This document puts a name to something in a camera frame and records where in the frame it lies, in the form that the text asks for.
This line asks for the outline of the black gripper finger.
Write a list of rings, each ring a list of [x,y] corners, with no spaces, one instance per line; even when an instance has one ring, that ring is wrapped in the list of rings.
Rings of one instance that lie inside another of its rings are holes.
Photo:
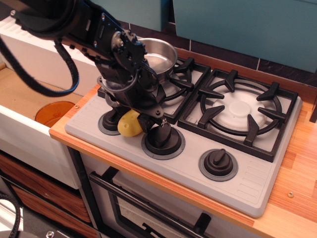
[[[144,133],[149,133],[152,127],[157,124],[157,119],[146,114],[140,114],[137,117],[141,129]]]
[[[105,121],[108,123],[118,123],[123,115],[128,111],[128,107],[122,106],[117,100],[109,95],[105,96],[106,103],[112,108],[111,111],[106,113]]]

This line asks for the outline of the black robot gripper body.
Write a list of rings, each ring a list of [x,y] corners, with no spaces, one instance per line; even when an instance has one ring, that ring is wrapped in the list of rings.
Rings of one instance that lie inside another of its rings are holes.
[[[153,92],[159,82],[150,76],[135,76],[124,84],[99,77],[98,84],[105,92],[106,103],[112,108],[129,108],[147,115],[156,123],[165,123],[164,112]]]

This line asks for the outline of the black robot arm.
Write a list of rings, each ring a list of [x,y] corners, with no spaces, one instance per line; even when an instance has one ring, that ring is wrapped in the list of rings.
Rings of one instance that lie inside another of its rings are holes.
[[[65,49],[69,46],[95,63],[104,79],[102,87],[118,113],[137,111],[143,131],[154,124],[166,124],[163,109],[153,95],[159,78],[145,58],[145,45],[104,8],[89,0],[7,0],[5,4],[21,29],[54,41],[72,77],[69,89],[51,90],[30,76],[1,42],[2,55],[31,89],[48,97],[62,97],[77,88],[79,72]]]

